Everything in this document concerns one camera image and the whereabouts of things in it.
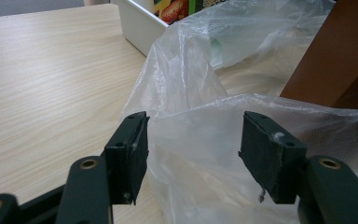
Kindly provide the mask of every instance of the wooden table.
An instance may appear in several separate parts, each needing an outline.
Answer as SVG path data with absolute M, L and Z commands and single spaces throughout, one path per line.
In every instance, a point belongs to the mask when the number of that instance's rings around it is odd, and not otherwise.
M 121 33 L 114 5 L 0 18 L 0 193 L 25 203 L 100 155 L 145 56 Z M 144 180 L 115 223 L 162 223 Z

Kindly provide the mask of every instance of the cardboard box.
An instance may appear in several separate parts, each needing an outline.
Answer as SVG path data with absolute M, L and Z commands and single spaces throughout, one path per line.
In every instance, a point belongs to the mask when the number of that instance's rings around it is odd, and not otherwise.
M 117 0 L 117 5 L 124 37 L 147 56 L 168 24 L 152 13 L 154 3 L 151 0 Z

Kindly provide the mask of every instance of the white box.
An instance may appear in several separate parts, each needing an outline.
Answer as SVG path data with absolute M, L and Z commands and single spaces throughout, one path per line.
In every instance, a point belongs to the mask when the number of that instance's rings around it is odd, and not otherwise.
M 156 17 L 153 0 L 117 0 L 123 35 L 147 56 L 168 24 Z

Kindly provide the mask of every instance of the colorful packaging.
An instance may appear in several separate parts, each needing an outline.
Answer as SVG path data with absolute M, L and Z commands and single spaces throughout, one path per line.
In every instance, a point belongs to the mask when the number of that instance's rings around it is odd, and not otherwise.
M 226 0 L 189 0 L 188 15 L 199 12 L 206 7 L 212 7 L 221 2 L 226 2 Z
M 169 25 L 226 0 L 154 0 L 155 15 Z

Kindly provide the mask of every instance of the plastic bag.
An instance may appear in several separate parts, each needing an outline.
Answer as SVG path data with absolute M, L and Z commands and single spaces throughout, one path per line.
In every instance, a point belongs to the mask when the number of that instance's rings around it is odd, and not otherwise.
M 331 7 L 229 1 L 155 42 L 122 114 L 151 116 L 148 178 L 168 223 L 298 223 L 295 204 L 257 200 L 261 188 L 238 157 L 245 110 L 276 120 L 308 156 L 336 157 L 358 175 L 358 110 L 276 96 Z

